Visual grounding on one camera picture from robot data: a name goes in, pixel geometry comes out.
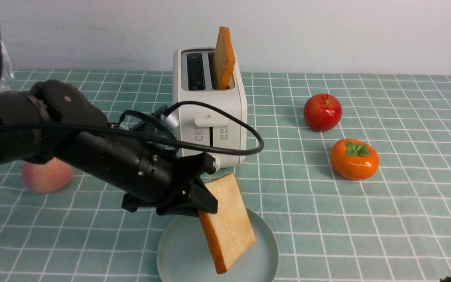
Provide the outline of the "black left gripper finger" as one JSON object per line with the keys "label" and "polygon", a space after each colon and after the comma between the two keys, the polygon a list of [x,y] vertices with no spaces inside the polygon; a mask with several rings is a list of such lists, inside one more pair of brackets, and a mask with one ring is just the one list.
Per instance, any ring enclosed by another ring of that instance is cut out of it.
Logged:
{"label": "black left gripper finger", "polygon": [[200,177],[195,177],[189,185],[188,200],[190,207],[196,211],[216,214],[218,212],[218,200],[208,190]]}

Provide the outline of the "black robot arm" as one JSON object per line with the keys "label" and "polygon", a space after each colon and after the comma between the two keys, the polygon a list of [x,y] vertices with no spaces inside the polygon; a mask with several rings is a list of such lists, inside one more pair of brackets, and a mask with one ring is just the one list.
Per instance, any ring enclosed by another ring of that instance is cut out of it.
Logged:
{"label": "black robot arm", "polygon": [[218,200],[200,179],[214,173],[211,155],[177,157],[154,141],[125,136],[73,86],[39,82],[27,92],[0,92],[0,165],[53,158],[125,191],[122,208],[156,207],[158,215],[216,213]]}

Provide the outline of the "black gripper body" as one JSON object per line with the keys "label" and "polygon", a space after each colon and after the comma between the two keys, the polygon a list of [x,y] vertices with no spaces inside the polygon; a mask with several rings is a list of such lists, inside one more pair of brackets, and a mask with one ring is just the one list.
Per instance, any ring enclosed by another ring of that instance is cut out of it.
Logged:
{"label": "black gripper body", "polygon": [[211,155],[187,157],[157,157],[143,159],[136,175],[128,179],[122,208],[136,212],[139,208],[156,208],[158,215],[197,216],[190,207],[189,185],[195,177],[215,173],[215,159]]}

